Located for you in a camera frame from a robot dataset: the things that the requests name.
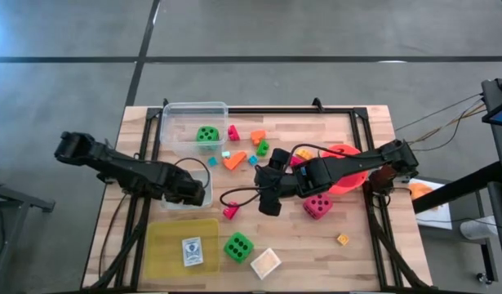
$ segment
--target concrete floor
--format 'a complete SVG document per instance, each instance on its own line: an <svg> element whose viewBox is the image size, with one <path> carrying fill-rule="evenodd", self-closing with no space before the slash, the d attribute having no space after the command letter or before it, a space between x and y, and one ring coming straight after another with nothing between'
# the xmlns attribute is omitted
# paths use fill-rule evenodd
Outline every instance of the concrete floor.
<svg viewBox="0 0 502 294"><path fill-rule="evenodd" d="M137 56L153 0L0 0L0 56ZM502 56L500 0L162 1L148 56ZM58 163L62 131L116 140L134 64L0 64L0 180L56 200L31 211L9 292L79 287L104 186ZM395 127L481 91L502 62L145 65L135 105L389 105ZM415 139L472 101L398 133ZM445 130L423 147L447 140ZM463 121L446 147L417 154L420 172L454 180L497 159L490 128ZM424 239L436 286L502 292L475 282L479 247Z"/></svg>

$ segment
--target red block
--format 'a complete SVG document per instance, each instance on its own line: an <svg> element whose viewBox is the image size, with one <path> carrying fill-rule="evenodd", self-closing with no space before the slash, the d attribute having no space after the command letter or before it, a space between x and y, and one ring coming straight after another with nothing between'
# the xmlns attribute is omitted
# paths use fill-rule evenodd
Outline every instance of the red block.
<svg viewBox="0 0 502 294"><path fill-rule="evenodd" d="M229 126L227 133L229 134L229 140L240 140L240 135L238 134L238 131L236 131L236 127L234 125Z"/></svg>
<svg viewBox="0 0 502 294"><path fill-rule="evenodd" d="M298 165L300 163L302 163L304 160L301 159L301 158L297 158L296 156L292 156L291 158L291 164L289 164L291 167L294 167L295 165Z"/></svg>
<svg viewBox="0 0 502 294"><path fill-rule="evenodd" d="M237 203L234 202L230 202L229 204L237 205ZM240 209L240 207L226 207L224 209L224 216L232 220L238 209Z"/></svg>
<svg viewBox="0 0 502 294"><path fill-rule="evenodd" d="M332 201L326 194L311 196L303 203L303 209L314 219L321 219L332 208Z"/></svg>

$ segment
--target wooden table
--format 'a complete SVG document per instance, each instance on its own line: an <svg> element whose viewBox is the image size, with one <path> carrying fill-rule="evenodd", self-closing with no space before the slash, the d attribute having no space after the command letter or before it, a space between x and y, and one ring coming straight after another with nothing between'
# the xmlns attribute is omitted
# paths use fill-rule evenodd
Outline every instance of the wooden table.
<svg viewBox="0 0 502 294"><path fill-rule="evenodd" d="M393 140L395 136L388 107L379 105L367 108L375 146ZM119 152L125 154L138 152L146 109L146 107L126 108L118 136ZM257 129L267 131L267 140L272 148L290 150L293 145L302 142L321 146L338 143L353 145L349 116L344 114L230 114L229 123L237 127L242 138L239 142L226 144L226 149L230 151L243 150L249 154L255 153L255 146L250 141L250 132ZM363 135L362 145L367 145ZM259 164L266 164L269 156L270 153L267 158L261 158ZM162 146L159 160L173 163L177 157ZM200 169L194 162L183 162L183 164L183 166L180 164L183 168ZM221 252L220 273L217 275L147 280L144 278L142 265L139 291L379 290L361 189L346 195L333 196L334 207L321 220L310 219L302 208L303 200L297 197L282 200L282 212L279 217L265 216L258 212L256 200L240 208L233 220L225 219L221 213L224 207L216 199L227 189L254 185L254 174L254 169L248 163L242 163L234 171L219 165L212 169L215 199L212 207L195 212L166 212L161 209L159 201L153 200L149 214L149 222L216 218L220 223L221 251L229 236L240 231L255 244L253 253L238 265ZM241 202L253 193L254 191L242 192L229 197L231 201ZM121 198L122 192L118 186L110 185L105 190L82 284L84 287L98 279L100 249L111 216ZM120 249L127 203L128 201L125 201L123 204L109 236L102 270L111 263ZM398 189L392 194L389 214L397 249L418 276L431 284L411 198L405 190ZM350 237L349 244L340 246L335 240L338 234L347 234ZM261 281L249 264L268 247L278 254L282 264ZM383 253L389 284L392 284L389 256L384 250ZM128 277L131 277L133 256L134 250L131 251L127 261L125 283L128 283L130 280Z"/></svg>

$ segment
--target green dice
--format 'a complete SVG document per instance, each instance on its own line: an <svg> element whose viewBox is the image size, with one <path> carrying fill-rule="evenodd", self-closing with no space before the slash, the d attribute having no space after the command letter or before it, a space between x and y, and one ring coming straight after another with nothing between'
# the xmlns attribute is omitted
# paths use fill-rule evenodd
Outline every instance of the green dice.
<svg viewBox="0 0 502 294"><path fill-rule="evenodd" d="M220 133L215 127L204 126L198 129L196 134L196 141L198 142L209 142L218 141Z"/></svg>
<svg viewBox="0 0 502 294"><path fill-rule="evenodd" d="M256 155L265 156L267 154L267 150L269 150L269 143L266 140L262 140L258 145L258 151L256 151Z"/></svg>
<svg viewBox="0 0 502 294"><path fill-rule="evenodd" d="M242 233L234 233L225 244L224 251L237 263L242 263L251 254L254 244Z"/></svg>

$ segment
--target yellow tray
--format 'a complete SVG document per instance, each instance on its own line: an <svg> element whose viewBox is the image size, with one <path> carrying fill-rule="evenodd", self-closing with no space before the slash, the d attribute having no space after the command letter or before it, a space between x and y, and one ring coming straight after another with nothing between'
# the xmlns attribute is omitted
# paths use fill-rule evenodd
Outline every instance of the yellow tray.
<svg viewBox="0 0 502 294"><path fill-rule="evenodd" d="M147 228L144 278L170 278L220 271L218 220L151 223ZM182 240L200 237L203 263L184 266Z"/></svg>

